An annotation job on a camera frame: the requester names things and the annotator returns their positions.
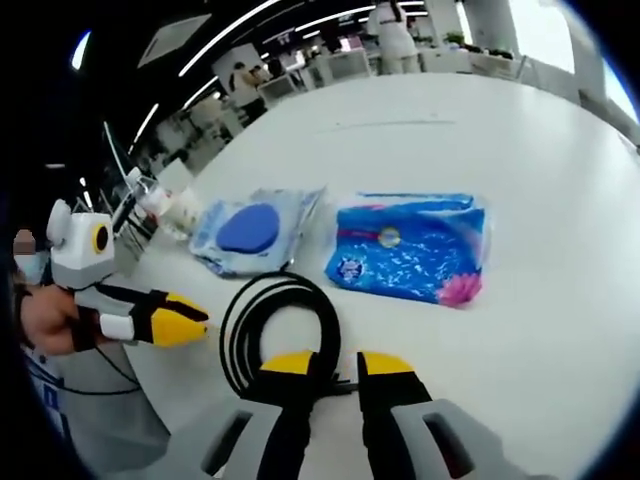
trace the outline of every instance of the coiled black cable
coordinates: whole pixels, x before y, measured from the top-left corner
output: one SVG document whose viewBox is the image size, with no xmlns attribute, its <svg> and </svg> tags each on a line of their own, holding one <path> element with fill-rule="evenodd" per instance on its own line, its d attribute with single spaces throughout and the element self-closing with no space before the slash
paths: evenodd
<svg viewBox="0 0 640 480">
<path fill-rule="evenodd" d="M 269 285 L 256 294 L 236 319 L 229 335 L 229 351 L 225 345 L 226 332 L 233 310 L 242 295 L 255 284 L 268 279 L 283 281 Z M 225 312 L 220 329 L 220 361 L 229 385 L 241 398 L 256 378 L 262 366 L 260 337 L 269 318 L 288 306 L 312 310 L 321 327 L 320 351 L 317 353 L 317 381 L 320 396 L 348 394 L 353 391 L 341 385 L 335 374 L 340 356 L 340 324 L 338 314 L 329 297 L 310 280 L 290 272 L 266 273 L 255 277 L 235 295 Z"/>
</svg>

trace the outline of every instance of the person in white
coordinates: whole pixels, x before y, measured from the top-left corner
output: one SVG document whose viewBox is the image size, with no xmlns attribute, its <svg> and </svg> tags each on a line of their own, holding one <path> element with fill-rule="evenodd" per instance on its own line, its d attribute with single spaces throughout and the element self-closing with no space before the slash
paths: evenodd
<svg viewBox="0 0 640 480">
<path fill-rule="evenodd" d="M 420 73 L 418 49 L 409 33 L 407 14 L 397 0 L 378 2 L 369 16 L 367 33 L 378 38 L 387 73 Z"/>
<path fill-rule="evenodd" d="M 231 97 L 236 105 L 245 111 L 251 123 L 266 112 L 264 100 L 257 90 L 262 83 L 263 81 L 253 75 L 244 63 L 238 62 L 233 67 L 233 73 L 229 80 Z"/>
</svg>

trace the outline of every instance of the blue round object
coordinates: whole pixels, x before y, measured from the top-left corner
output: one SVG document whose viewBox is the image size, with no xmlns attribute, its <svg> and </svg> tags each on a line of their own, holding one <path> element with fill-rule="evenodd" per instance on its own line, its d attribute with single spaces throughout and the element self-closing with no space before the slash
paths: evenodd
<svg viewBox="0 0 640 480">
<path fill-rule="evenodd" d="M 268 203 L 243 208 L 225 223 L 218 235 L 218 247 L 227 252 L 260 253 L 271 247 L 280 231 L 280 217 Z"/>
</svg>

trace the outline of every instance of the blue package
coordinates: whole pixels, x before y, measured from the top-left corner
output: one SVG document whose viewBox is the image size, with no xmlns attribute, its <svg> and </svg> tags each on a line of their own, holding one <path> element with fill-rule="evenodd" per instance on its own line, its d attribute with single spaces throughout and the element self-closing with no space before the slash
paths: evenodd
<svg viewBox="0 0 640 480">
<path fill-rule="evenodd" d="M 245 201 L 214 202 L 202 215 L 189 244 L 189 251 L 221 277 L 251 277 L 279 270 L 295 255 L 300 237 L 313 215 L 324 189 L 259 189 Z M 269 205 L 277 214 L 277 237 L 265 250 L 228 251 L 218 244 L 218 234 L 238 212 L 252 205 Z"/>
<path fill-rule="evenodd" d="M 469 302 L 481 289 L 485 210 L 470 196 L 441 197 L 340 210 L 327 276 L 349 290 L 451 307 Z"/>
</svg>

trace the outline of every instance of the pink flower print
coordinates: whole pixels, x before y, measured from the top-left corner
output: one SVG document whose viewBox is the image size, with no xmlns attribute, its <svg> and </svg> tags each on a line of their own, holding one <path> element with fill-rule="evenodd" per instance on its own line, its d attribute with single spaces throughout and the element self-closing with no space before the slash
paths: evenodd
<svg viewBox="0 0 640 480">
<path fill-rule="evenodd" d="M 482 280 L 477 273 L 454 275 L 444 282 L 436 292 L 438 302 L 447 307 L 458 307 L 470 302 L 482 288 Z"/>
</svg>

